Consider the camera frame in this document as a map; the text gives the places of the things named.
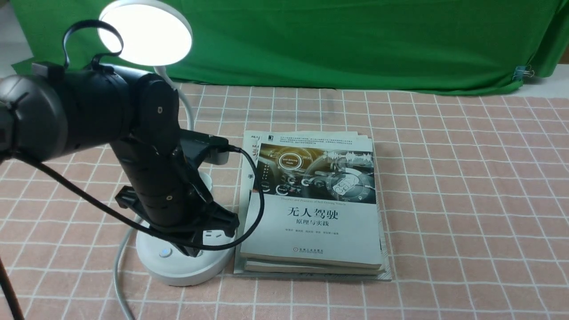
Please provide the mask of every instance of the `black strap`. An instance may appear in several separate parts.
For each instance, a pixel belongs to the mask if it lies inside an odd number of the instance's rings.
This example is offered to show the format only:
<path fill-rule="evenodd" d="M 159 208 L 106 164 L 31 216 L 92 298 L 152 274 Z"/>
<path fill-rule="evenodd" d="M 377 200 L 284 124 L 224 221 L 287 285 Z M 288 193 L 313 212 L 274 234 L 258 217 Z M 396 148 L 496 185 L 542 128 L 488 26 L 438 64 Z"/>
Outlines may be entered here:
<path fill-rule="evenodd" d="M 65 68 L 66 70 L 69 67 L 69 55 L 67 53 L 67 48 L 65 47 L 65 45 L 67 44 L 67 40 L 69 39 L 69 36 L 71 36 L 75 31 L 80 30 L 80 29 L 85 29 L 85 28 L 100 28 L 100 29 L 104 29 L 106 31 L 109 31 L 112 34 L 114 34 L 118 38 L 119 42 L 121 43 L 120 51 L 118 51 L 118 52 L 107 52 L 104 54 L 97 54 L 91 60 L 92 64 L 98 64 L 99 61 L 101 60 L 101 58 L 104 56 L 118 57 L 122 53 L 122 50 L 125 48 L 125 43 L 122 40 L 121 34 L 119 34 L 117 29 L 115 29 L 110 24 L 103 22 L 101 20 L 94 20 L 94 19 L 82 20 L 82 21 L 76 22 L 71 27 L 69 27 L 69 29 L 67 29 L 67 31 L 65 32 L 65 35 L 63 36 L 63 53 L 65 54 L 65 63 L 63 64 L 63 68 Z"/>

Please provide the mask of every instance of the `white wall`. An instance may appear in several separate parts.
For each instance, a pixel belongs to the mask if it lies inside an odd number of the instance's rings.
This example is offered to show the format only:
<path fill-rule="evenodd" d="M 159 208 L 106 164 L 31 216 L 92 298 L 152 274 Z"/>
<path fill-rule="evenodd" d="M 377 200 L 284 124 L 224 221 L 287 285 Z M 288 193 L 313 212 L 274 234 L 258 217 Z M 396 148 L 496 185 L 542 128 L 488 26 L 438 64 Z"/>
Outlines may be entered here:
<path fill-rule="evenodd" d="M 10 3 L 0 8 L 0 78 L 15 74 L 12 64 L 33 57 Z"/>

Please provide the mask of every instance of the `green backdrop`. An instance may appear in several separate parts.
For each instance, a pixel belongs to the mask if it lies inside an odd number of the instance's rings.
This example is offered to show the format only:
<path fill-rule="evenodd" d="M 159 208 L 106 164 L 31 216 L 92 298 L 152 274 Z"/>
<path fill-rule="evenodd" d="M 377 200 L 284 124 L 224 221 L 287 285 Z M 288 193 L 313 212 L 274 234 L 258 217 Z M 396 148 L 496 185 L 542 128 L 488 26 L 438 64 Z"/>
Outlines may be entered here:
<path fill-rule="evenodd" d="M 33 60 L 56 63 L 67 27 L 110 2 L 11 1 Z M 522 85 L 512 80 L 517 66 L 551 75 L 569 42 L 567 1 L 167 0 L 195 38 L 168 73 L 224 85 L 503 94 Z M 68 48 L 72 68 L 105 50 L 94 30 Z M 30 62 L 14 68 L 27 73 Z"/>

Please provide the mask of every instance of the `book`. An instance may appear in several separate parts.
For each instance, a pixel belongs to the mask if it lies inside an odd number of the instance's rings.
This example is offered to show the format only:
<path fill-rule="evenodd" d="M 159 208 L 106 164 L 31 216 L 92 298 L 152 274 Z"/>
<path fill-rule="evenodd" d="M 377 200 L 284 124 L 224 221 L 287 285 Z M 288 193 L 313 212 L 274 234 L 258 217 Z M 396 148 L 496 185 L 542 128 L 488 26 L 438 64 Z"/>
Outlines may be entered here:
<path fill-rule="evenodd" d="M 258 141 L 255 157 L 265 211 L 258 228 L 242 243 L 241 256 L 380 273 L 384 257 L 372 141 L 328 133 L 272 133 Z M 245 228 L 258 211 L 253 188 Z M 260 265 L 249 264 L 253 267 L 259 270 Z"/>
<path fill-rule="evenodd" d="M 258 157 L 258 142 L 261 136 L 270 135 L 270 132 L 259 132 L 259 131 L 246 131 L 244 135 L 243 141 L 243 149 L 251 154 L 251 156 L 256 160 Z M 339 136 L 339 137 L 359 137 L 367 139 L 367 136 L 358 136 L 357 132 L 289 132 L 289 135 L 300 135 L 300 136 L 319 136 L 319 137 L 331 137 L 331 136 Z M 249 199 L 251 197 L 251 190 L 253 188 L 253 179 L 252 179 L 253 170 L 248 165 L 247 162 L 242 162 L 241 165 L 241 188 L 240 188 L 240 196 L 239 196 L 239 220 L 240 226 L 237 230 L 237 236 L 243 235 L 245 232 L 245 220 L 247 217 L 247 211 L 249 207 Z M 355 274 L 350 273 L 352 270 L 348 268 L 338 267 L 335 269 L 331 269 L 329 266 L 321 266 L 321 265 L 310 265 L 310 264 L 303 264 L 305 268 L 303 269 L 296 269 L 290 268 L 290 264 L 287 263 L 280 263 L 275 261 L 257 261 L 246 259 L 241 256 L 240 248 L 241 244 L 237 246 L 235 251 L 235 259 L 233 265 L 233 275 L 236 277 L 256 277 L 256 278 L 281 278 L 281 279 L 293 279 L 293 278 L 304 278 L 304 279 L 313 279 L 313 280 L 334 280 L 334 281 L 391 281 L 392 280 L 392 273 L 391 267 L 389 264 L 388 259 L 388 252 L 386 248 L 385 242 L 385 234 L 382 225 L 382 216 L 381 213 L 378 213 L 378 227 L 380 229 L 380 241 L 382 245 L 381 254 L 384 258 L 384 264 L 381 267 L 383 271 L 380 274 Z M 264 271 L 257 271 L 256 264 L 262 264 Z"/>
<path fill-rule="evenodd" d="M 361 274 L 378 275 L 385 272 L 384 268 L 366 269 L 329 265 L 293 264 L 286 262 L 263 261 L 247 259 L 245 270 L 254 272 L 293 272 L 293 273 L 332 273 L 332 274 Z"/>

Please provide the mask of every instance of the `lamp head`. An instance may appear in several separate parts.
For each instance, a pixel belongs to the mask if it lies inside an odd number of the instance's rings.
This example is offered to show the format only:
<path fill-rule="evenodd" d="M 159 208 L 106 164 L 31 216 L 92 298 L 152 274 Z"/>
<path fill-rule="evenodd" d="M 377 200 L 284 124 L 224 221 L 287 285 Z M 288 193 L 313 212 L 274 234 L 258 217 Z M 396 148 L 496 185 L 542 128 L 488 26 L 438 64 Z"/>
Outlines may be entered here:
<path fill-rule="evenodd" d="M 186 18 L 158 0 L 117 0 L 107 5 L 99 20 L 117 29 L 124 40 L 120 58 L 151 67 L 174 64 L 192 47 L 192 29 Z M 111 32 L 99 29 L 101 41 L 111 52 L 121 44 Z"/>

